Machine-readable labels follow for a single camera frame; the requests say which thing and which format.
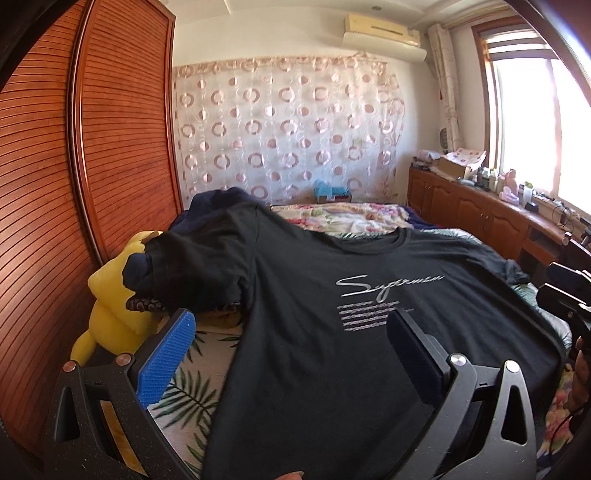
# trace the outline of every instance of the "wooden counter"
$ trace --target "wooden counter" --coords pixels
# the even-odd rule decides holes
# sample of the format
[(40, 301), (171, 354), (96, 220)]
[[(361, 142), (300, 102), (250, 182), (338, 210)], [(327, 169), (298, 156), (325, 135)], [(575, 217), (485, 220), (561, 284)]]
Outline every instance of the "wooden counter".
[(517, 260), (525, 251), (549, 265), (564, 237), (563, 230), (539, 213), (416, 168), (408, 176), (408, 204), (426, 221), (470, 232), (505, 258)]

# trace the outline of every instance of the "wooden sliding door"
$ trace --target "wooden sliding door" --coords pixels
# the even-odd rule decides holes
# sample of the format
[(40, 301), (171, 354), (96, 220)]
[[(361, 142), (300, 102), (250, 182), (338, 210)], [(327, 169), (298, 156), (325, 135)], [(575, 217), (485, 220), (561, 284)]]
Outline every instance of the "wooden sliding door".
[(173, 26), (156, 0), (79, 0), (0, 92), (0, 415), (38, 456), (88, 276), (180, 210)]

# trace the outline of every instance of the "curtain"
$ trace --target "curtain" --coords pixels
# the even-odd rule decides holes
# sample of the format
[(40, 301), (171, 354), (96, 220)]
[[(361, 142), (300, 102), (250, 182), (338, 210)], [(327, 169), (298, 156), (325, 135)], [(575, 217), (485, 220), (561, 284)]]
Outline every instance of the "curtain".
[(453, 53), (452, 38), (449, 30), (446, 30), (440, 24), (433, 25), (427, 32), (433, 50), (437, 80), (443, 97), (447, 146), (450, 151), (456, 151), (464, 146), (464, 140), (460, 130), (460, 122), (457, 118), (459, 95), (456, 56)]
[(314, 200), (316, 180), (356, 202), (395, 198), (404, 100), (383, 61), (265, 57), (174, 71), (177, 162), (185, 205), (237, 186), (277, 205)]

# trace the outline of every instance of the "metal rivet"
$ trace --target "metal rivet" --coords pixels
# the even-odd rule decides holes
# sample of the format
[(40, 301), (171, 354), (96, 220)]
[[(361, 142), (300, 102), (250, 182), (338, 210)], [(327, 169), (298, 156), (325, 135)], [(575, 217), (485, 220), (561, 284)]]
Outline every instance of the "metal rivet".
[(117, 365), (124, 367), (131, 362), (131, 355), (128, 353), (122, 353), (115, 359), (115, 362), (117, 362)]
[(64, 372), (66, 372), (67, 374), (70, 373), (75, 368), (76, 368), (76, 362), (73, 362), (72, 360), (70, 360), (69, 362), (66, 362), (63, 367)]
[(450, 357), (450, 360), (457, 367), (461, 367), (462, 365), (466, 365), (466, 357), (463, 355), (460, 355), (459, 353), (454, 353)]
[(505, 363), (507, 370), (513, 374), (516, 374), (519, 371), (519, 364), (513, 360), (507, 360)]

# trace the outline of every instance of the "pink figurine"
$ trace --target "pink figurine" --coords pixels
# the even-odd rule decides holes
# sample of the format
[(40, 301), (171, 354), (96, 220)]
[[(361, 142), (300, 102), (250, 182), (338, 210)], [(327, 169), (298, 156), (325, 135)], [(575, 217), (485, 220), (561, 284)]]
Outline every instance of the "pink figurine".
[(517, 175), (517, 173), (513, 169), (509, 170), (509, 172), (505, 174), (505, 187), (509, 187), (513, 195), (517, 195), (518, 190), (515, 175)]

